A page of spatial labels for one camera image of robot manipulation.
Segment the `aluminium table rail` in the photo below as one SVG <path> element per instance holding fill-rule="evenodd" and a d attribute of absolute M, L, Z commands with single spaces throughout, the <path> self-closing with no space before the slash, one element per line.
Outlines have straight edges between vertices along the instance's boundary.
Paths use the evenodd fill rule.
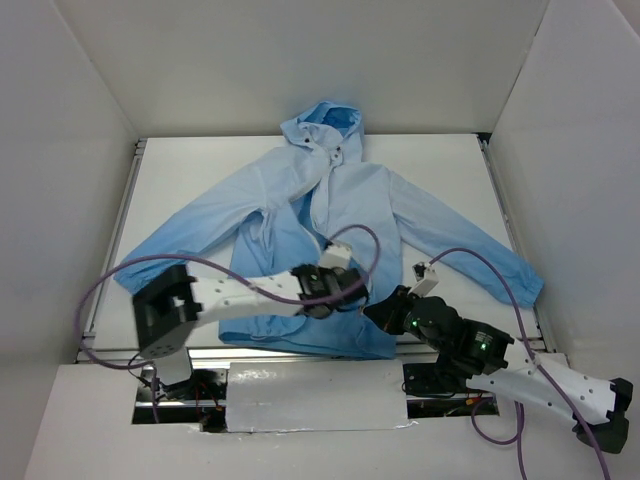
<path fill-rule="evenodd" d="M 189 354 L 192 360 L 198 361 L 234 361 L 234 360 L 329 360 L 345 359 L 345 356 L 329 354 L 300 354 L 275 350 L 250 349 L 250 348 L 190 348 Z M 396 346 L 395 357 L 401 360 L 411 361 L 413 358 L 435 360 L 437 353 L 423 344 L 400 343 Z"/>
<path fill-rule="evenodd" d="M 114 220 L 99 277 L 105 275 L 115 265 L 115 257 L 119 248 L 122 231 L 126 222 L 129 205 L 132 200 L 147 142 L 147 138 L 140 138 L 135 144 L 133 159 L 131 161 L 124 191 Z M 86 346 L 85 341 L 92 341 L 95 338 L 96 316 L 103 296 L 103 290 L 104 281 L 98 282 L 95 286 L 90 286 L 89 291 L 83 294 L 79 300 L 79 312 L 74 317 L 74 335 L 80 340 L 75 360 L 76 363 L 91 359 L 90 356 L 86 355 L 84 349 Z"/>
<path fill-rule="evenodd" d="M 493 156 L 490 150 L 491 134 L 489 132 L 479 132 L 479 133 L 476 133 L 475 136 L 478 140 L 479 148 L 482 152 L 482 156 L 487 168 L 487 172 L 491 179 L 492 187 L 494 189 L 494 193 L 498 201 L 499 208 L 501 210 L 503 223 L 505 225 L 511 247 L 518 255 L 525 257 L 525 250 L 523 249 L 523 246 L 521 245 L 521 242 L 518 238 L 518 235 L 515 229 L 515 224 L 513 222 L 514 217 L 509 209 L 507 198 L 505 196 L 505 191 L 501 185 L 498 171 L 496 169 Z M 547 353 L 557 353 L 558 347 L 557 347 L 557 342 L 555 341 L 555 338 L 554 338 L 554 334 L 550 329 L 550 327 L 547 325 L 546 319 L 540 313 L 538 305 L 535 305 L 533 307 L 533 316 L 535 318 L 537 329 L 539 331 L 540 341 L 544 344 L 544 350 Z"/>

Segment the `light blue hooded jacket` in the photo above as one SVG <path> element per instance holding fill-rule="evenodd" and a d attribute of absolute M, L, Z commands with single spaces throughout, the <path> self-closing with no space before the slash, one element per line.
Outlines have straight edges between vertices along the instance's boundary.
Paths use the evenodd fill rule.
<path fill-rule="evenodd" d="M 543 280 L 505 236 L 487 232 L 497 203 L 475 136 L 368 136 L 359 110 L 332 102 L 281 130 L 275 139 L 152 140 L 116 282 L 136 292 L 185 256 L 223 247 L 234 272 L 266 276 L 315 262 L 337 236 L 355 265 L 373 268 L 373 301 L 403 280 L 413 248 L 500 302 L 534 305 Z"/>

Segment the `front aluminium table rail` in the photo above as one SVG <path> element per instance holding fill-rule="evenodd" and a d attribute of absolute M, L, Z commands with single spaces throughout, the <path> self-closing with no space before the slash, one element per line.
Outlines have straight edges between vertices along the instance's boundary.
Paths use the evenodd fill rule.
<path fill-rule="evenodd" d="M 234 361 L 234 360 L 329 360 L 345 359 L 345 356 L 329 354 L 300 354 L 275 350 L 250 349 L 250 348 L 190 348 L 189 354 L 192 360 L 198 361 Z M 435 360 L 437 353 L 423 344 L 400 343 L 396 346 L 395 357 L 401 360 L 411 361 L 413 358 Z"/>

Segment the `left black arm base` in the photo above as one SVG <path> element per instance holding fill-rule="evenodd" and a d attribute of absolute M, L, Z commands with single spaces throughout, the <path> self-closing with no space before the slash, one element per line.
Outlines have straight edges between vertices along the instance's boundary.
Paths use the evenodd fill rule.
<path fill-rule="evenodd" d="M 200 431 L 224 433 L 227 430 L 227 374 L 224 368 L 196 369 L 185 386 L 172 391 L 157 381 L 156 403 L 152 402 L 152 371 L 147 369 L 135 374 L 138 383 L 132 423 L 189 424 Z"/>

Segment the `left aluminium table rail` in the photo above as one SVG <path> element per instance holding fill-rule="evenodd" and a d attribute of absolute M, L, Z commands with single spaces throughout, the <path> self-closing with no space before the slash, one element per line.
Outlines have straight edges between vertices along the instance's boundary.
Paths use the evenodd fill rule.
<path fill-rule="evenodd" d="M 132 200 L 147 142 L 147 138 L 140 138 L 135 144 L 133 159 L 131 161 L 124 191 L 114 220 L 99 277 L 105 275 L 115 265 L 115 257 L 119 248 L 122 231 L 126 222 L 129 205 Z M 96 316 L 103 296 L 103 290 L 104 281 L 98 282 L 95 286 L 90 286 L 89 291 L 83 294 L 79 300 L 79 312 L 74 317 L 74 335 L 80 340 L 75 360 L 76 363 L 91 359 L 90 356 L 86 355 L 84 349 L 86 346 L 85 341 L 92 341 L 95 338 Z"/>

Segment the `silver foil-covered panel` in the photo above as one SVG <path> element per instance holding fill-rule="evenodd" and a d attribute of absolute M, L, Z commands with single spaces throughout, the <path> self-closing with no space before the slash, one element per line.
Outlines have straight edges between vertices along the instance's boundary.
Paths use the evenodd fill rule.
<path fill-rule="evenodd" d="M 394 430 L 411 425 L 398 360 L 233 363 L 232 433 Z"/>

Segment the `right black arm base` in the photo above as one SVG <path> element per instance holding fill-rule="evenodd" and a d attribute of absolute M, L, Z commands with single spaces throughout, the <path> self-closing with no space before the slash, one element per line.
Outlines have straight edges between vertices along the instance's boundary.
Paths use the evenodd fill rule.
<path fill-rule="evenodd" d="M 441 373 L 435 363 L 403 364 L 407 414 L 410 419 L 498 415 L 495 396 L 470 389 L 463 380 Z"/>

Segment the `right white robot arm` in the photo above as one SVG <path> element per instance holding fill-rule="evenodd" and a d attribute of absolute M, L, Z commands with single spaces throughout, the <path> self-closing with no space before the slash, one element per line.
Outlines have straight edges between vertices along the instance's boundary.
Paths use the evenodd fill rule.
<path fill-rule="evenodd" d="M 532 356 L 508 333 L 460 316 L 440 297 L 419 297 L 404 286 L 366 307 L 364 315 L 387 334 L 409 334 L 434 349 L 435 379 L 446 391 L 464 385 L 541 407 L 571 423 L 584 444 L 590 429 L 606 453 L 619 454 L 626 444 L 633 384 L 625 379 L 602 380 Z"/>

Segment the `right aluminium table rail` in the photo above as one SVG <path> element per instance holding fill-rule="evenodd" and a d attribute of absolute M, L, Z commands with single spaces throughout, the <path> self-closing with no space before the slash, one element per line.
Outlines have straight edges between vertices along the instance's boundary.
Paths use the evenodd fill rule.
<path fill-rule="evenodd" d="M 525 257 L 525 250 L 523 249 L 523 246 L 521 245 L 521 242 L 518 238 L 518 235 L 515 229 L 515 224 L 513 222 L 514 217 L 509 209 L 507 198 L 505 196 L 505 191 L 501 185 L 498 171 L 496 169 L 493 156 L 490 150 L 491 134 L 489 132 L 479 132 L 479 133 L 476 133 L 475 136 L 478 140 L 479 148 L 482 152 L 482 156 L 487 168 L 487 172 L 491 179 L 492 187 L 494 189 L 494 193 L 498 201 L 499 208 L 501 210 L 503 223 L 505 225 L 511 247 L 518 255 Z M 533 307 L 533 316 L 535 318 L 537 329 L 539 331 L 540 341 L 544 344 L 544 350 L 547 353 L 557 353 L 558 347 L 557 347 L 557 342 L 555 341 L 555 338 L 554 338 L 554 334 L 550 329 L 550 327 L 547 325 L 546 319 L 540 313 L 538 305 L 535 305 Z"/>

